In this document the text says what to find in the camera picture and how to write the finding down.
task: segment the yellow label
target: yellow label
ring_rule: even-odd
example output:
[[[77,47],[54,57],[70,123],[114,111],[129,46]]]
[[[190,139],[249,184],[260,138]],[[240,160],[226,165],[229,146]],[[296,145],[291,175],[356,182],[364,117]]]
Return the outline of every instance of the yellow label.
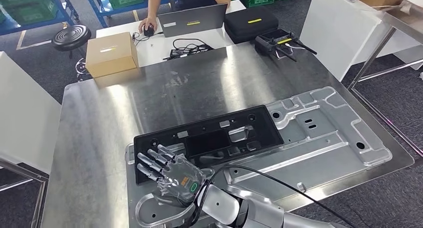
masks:
[[[251,21],[248,21],[248,23],[259,22],[259,21],[261,21],[261,18],[256,19],[256,20],[251,20]]]
[[[278,42],[278,44],[286,43],[286,42],[289,42],[291,40],[292,40],[292,38],[288,38],[288,39],[285,39],[285,40]]]
[[[108,48],[103,48],[100,50],[100,52],[109,52],[112,50],[115,50],[117,46],[113,46],[113,47],[108,47]]]
[[[200,21],[194,21],[194,22],[189,22],[187,23],[187,25],[196,25],[196,24],[200,24]]]

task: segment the blue metal shelf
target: blue metal shelf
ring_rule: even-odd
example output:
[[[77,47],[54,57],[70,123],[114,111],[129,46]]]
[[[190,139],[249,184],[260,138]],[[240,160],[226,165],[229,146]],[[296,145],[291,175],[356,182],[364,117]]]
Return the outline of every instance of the blue metal shelf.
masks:
[[[148,7],[148,2],[144,1],[142,3],[134,4],[127,7],[120,7],[117,9],[113,9],[109,0],[88,0],[91,7],[93,8],[95,14],[101,25],[106,28],[108,27],[106,21],[104,20],[104,16],[111,16],[113,14],[122,13],[122,12],[129,12],[132,10],[137,10],[140,8]],[[170,0],[162,0],[160,4],[169,3]]]
[[[13,20],[13,18],[11,18],[10,15],[6,11],[3,10],[3,12],[6,16],[6,20],[3,21],[2,23],[0,23],[0,35],[5,35],[5,34],[9,34],[9,33],[14,33],[14,32],[20,32],[20,31],[23,31],[23,30],[28,30],[28,29],[37,28],[37,27],[43,27],[43,26],[47,26],[47,25],[60,23],[60,22],[66,22],[69,25],[75,25],[75,23],[72,21],[71,16],[73,16],[73,19],[75,19],[76,21],[79,21],[79,15],[78,15],[78,13],[76,12],[76,10],[74,9],[74,7],[72,6],[72,4],[70,3],[69,0],[65,0],[65,2],[61,2],[60,0],[53,0],[53,1],[59,9],[58,9],[58,12],[56,14],[56,18],[49,20],[49,21],[20,25],[15,20]]]

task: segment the open laptop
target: open laptop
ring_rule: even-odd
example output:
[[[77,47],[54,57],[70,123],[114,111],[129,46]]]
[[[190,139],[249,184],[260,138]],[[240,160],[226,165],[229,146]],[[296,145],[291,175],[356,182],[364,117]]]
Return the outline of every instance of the open laptop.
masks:
[[[221,28],[227,4],[216,4],[177,12],[159,14],[165,37]]]

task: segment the robotic arm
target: robotic arm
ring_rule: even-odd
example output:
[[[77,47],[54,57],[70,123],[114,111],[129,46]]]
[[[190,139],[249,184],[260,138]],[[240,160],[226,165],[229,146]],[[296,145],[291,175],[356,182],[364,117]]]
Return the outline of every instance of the robotic arm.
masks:
[[[197,208],[214,218],[219,228],[345,228],[285,212],[270,199],[236,186],[222,190],[211,184],[212,169],[200,170],[183,154],[176,155],[162,145],[158,150],[159,154],[147,151],[154,160],[137,154],[142,161],[137,169],[158,184],[153,196],[161,203],[183,208],[196,202]],[[194,216],[200,214],[196,211],[185,227],[196,222],[198,217]]]

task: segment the metal frame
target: metal frame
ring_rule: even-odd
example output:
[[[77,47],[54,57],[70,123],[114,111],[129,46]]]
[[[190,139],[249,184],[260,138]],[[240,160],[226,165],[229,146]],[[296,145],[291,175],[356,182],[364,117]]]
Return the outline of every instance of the metal frame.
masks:
[[[370,57],[364,63],[363,67],[358,72],[357,76],[353,79],[351,84],[348,86],[348,90],[355,94],[361,101],[363,101],[368,107],[370,107],[392,130],[394,130],[409,146],[411,146],[420,156],[423,157],[423,150],[416,146],[414,142],[412,142],[403,132],[401,132],[391,120],[389,120],[381,111],[379,111],[369,100],[367,100],[363,94],[361,94],[356,88],[355,85],[357,83],[369,80],[371,78],[375,78],[393,71],[397,71],[406,67],[410,67],[415,64],[419,64],[423,62],[423,59],[419,59],[414,62],[406,63],[404,65],[400,65],[397,67],[389,68],[381,72],[376,72],[370,75],[363,76],[364,73],[369,70],[370,65],[373,63],[375,58],[378,56],[379,52],[384,48],[384,46],[388,43],[389,39],[391,39],[392,35],[394,35],[397,29],[393,26],[387,31],[385,36],[382,38],[380,43],[377,45],[375,50],[372,52]]]
[[[93,8],[95,15],[98,18],[98,21],[101,23],[103,28],[109,27],[104,20],[104,16],[110,17],[113,14],[122,13],[122,12],[129,12],[132,10],[137,10],[140,8],[148,7],[148,2],[144,1],[142,3],[134,4],[127,7],[121,7],[117,9],[113,9],[110,6],[109,0],[88,0],[91,7]],[[171,3],[171,8],[175,8],[175,0],[162,0],[160,4]]]
[[[64,0],[65,2],[63,3],[60,0],[53,0],[53,1],[59,9],[55,19],[52,19],[49,21],[43,21],[43,22],[36,22],[32,24],[27,24],[27,25],[19,25],[6,12],[5,13],[6,20],[0,23],[0,35],[19,32],[23,30],[29,30],[29,29],[37,28],[37,27],[43,27],[43,26],[52,25],[55,23],[60,23],[60,22],[66,22],[69,25],[75,25],[73,20],[75,20],[76,22],[79,22],[79,14],[73,7],[70,0]]]
[[[20,167],[4,158],[0,157],[0,166],[8,169],[12,172],[15,172],[21,176],[27,177],[27,179],[17,182],[17,183],[13,183],[10,185],[6,185],[6,186],[2,186],[2,189],[0,191],[4,191],[7,190],[9,188],[12,187],[16,187],[18,185],[30,182],[30,181],[39,181],[41,183],[40,188],[38,190],[38,197],[37,197],[37,201],[35,204],[35,211],[34,211],[34,215],[32,217],[32,221],[31,221],[31,228],[38,228],[41,227],[41,206],[45,200],[45,195],[47,194],[47,183],[48,183],[48,178],[41,175],[41,174],[37,174],[35,172],[32,172],[28,169],[25,169],[23,167]]]

